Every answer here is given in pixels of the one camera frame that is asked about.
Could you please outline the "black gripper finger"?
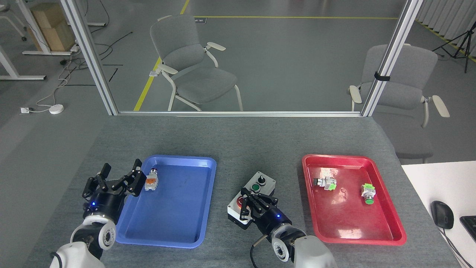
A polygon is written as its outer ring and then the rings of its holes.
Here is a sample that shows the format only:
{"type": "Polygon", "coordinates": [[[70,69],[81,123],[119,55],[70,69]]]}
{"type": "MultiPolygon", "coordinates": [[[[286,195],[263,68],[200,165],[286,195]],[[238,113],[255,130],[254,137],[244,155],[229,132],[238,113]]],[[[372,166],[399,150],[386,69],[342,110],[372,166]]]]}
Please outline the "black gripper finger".
{"type": "Polygon", "coordinates": [[[122,188],[124,192],[126,191],[134,197],[139,197],[147,179],[146,175],[144,175],[144,172],[141,170],[141,166],[141,160],[136,159],[132,170],[128,174],[122,176],[119,180],[112,181],[113,184],[111,189],[116,191],[119,190],[119,188],[122,188]]]}
{"type": "Polygon", "coordinates": [[[254,215],[253,209],[257,208],[257,193],[250,192],[247,188],[241,188],[241,195],[243,196],[242,205],[239,214],[240,221],[252,221],[257,223],[256,216],[254,215]]]}
{"type": "Polygon", "coordinates": [[[251,194],[248,196],[248,207],[251,217],[260,217],[270,209],[276,207],[279,199],[265,194],[251,194]]]}
{"type": "Polygon", "coordinates": [[[109,190],[106,179],[111,169],[112,167],[109,163],[104,163],[102,170],[98,172],[95,177],[88,178],[82,193],[82,197],[85,200],[87,200],[89,197],[92,197],[97,190],[101,190],[103,192],[107,192],[109,190]]]}

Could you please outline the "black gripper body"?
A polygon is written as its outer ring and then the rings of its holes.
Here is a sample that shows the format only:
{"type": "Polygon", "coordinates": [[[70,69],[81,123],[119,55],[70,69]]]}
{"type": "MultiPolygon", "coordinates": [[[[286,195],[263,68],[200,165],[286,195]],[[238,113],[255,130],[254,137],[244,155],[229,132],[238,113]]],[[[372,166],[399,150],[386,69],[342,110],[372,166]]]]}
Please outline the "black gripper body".
{"type": "Polygon", "coordinates": [[[292,224],[292,221],[277,207],[254,210],[254,222],[258,230],[267,236],[281,224],[292,224]]]}
{"type": "Polygon", "coordinates": [[[90,215],[100,215],[110,219],[114,224],[118,223],[126,198],[125,190],[111,193],[101,190],[84,190],[82,197],[87,200],[83,204],[82,217],[84,219],[90,215]]]}

